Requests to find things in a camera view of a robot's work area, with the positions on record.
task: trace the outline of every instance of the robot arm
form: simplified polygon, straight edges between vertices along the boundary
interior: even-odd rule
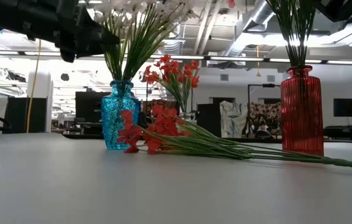
[[[0,0],[0,30],[53,42],[66,62],[103,54],[118,37],[94,22],[78,0]]]

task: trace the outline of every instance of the computer screen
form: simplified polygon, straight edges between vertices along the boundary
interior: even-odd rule
[[[110,92],[76,92],[76,118],[97,123],[101,120],[101,99]]]
[[[333,99],[333,116],[352,117],[352,99]]]

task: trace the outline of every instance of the white wall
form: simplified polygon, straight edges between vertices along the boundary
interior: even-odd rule
[[[247,85],[263,84],[267,82],[267,75],[275,75],[274,84],[279,85],[283,74],[276,69],[261,69],[261,77],[257,77],[257,69],[246,71],[244,69],[201,68],[199,76],[200,84],[194,90],[194,109],[197,104],[209,103],[210,97],[235,98],[236,103],[247,103]],[[228,82],[220,82],[220,74],[228,74]],[[352,98],[352,66],[351,65],[313,65],[310,75],[321,80],[323,124],[347,125],[346,118],[333,116],[334,98]],[[258,98],[280,98],[279,88],[251,87],[250,101],[257,102]]]

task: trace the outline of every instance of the bouquet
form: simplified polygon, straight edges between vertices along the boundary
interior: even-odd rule
[[[125,129],[119,132],[117,141],[130,145],[125,151],[126,153],[138,152],[139,148],[136,144],[140,137],[143,137],[144,146],[148,146],[148,154],[174,154],[236,160],[266,159],[352,167],[352,161],[344,159],[333,159],[269,147],[247,146],[239,142],[221,139],[194,123],[182,121],[176,116],[175,109],[163,110],[163,107],[155,105],[153,112],[157,117],[148,129],[133,125],[132,111],[122,112]],[[182,132],[178,132],[176,123],[182,127]]]
[[[193,0],[104,2],[95,19],[121,40],[118,45],[103,45],[108,69],[113,79],[119,81],[131,81],[162,40],[182,21],[196,16],[191,9]]]
[[[168,90],[179,103],[181,111],[187,112],[187,101],[192,88],[197,88],[199,76],[193,73],[198,69],[197,63],[192,60],[191,64],[184,66],[184,71],[180,71],[179,63],[175,60],[170,61],[170,56],[161,57],[155,67],[160,69],[161,74],[151,72],[151,65],[145,69],[145,77],[148,84],[158,82]]]
[[[307,41],[313,29],[313,0],[266,0],[277,16],[293,67],[305,65]]]

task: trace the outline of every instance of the yellow cable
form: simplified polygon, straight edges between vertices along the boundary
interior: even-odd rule
[[[41,39],[39,39],[39,54],[37,54],[36,70],[34,71],[31,103],[29,103],[29,109],[27,111],[26,133],[29,133],[29,127],[31,125],[31,111],[32,111],[32,103],[33,103],[33,94],[34,94],[34,87],[36,86],[36,79],[37,79],[36,77],[37,77],[37,69],[39,68],[40,53],[41,53]]]

